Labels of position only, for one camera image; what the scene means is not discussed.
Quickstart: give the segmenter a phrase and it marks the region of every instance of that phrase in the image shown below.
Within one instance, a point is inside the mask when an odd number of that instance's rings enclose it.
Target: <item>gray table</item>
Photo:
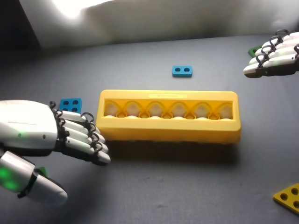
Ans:
[[[83,111],[96,114],[104,89],[235,91],[242,139],[235,147],[110,142],[107,167],[59,153],[30,158],[66,188],[69,200],[51,208],[1,190],[0,223],[297,224],[299,217],[271,197],[299,182],[299,76],[242,74],[248,49],[268,39],[2,53],[0,99],[47,104],[81,97]],[[191,65],[193,77],[173,78],[173,65]]]

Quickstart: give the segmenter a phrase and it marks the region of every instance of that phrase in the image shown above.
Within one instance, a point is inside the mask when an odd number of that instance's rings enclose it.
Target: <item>yellow triangle block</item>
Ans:
[[[276,193],[273,199],[299,215],[299,183]]]

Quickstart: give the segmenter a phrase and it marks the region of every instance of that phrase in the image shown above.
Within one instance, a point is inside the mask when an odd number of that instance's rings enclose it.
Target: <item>blue block with two holes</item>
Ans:
[[[82,99],[81,98],[62,99],[60,101],[59,109],[63,111],[81,113]]]
[[[191,77],[192,76],[192,66],[173,66],[172,67],[173,77]]]

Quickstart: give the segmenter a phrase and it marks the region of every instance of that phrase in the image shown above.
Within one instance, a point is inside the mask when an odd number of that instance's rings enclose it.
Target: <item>white wall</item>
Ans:
[[[52,0],[20,2],[43,48],[273,34],[299,24],[298,0],[114,0],[75,19]]]

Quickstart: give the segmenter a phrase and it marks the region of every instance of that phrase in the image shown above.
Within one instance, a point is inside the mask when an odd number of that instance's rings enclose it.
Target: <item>yellow egg carton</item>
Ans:
[[[235,143],[238,96],[229,91],[105,90],[96,126],[107,140]]]

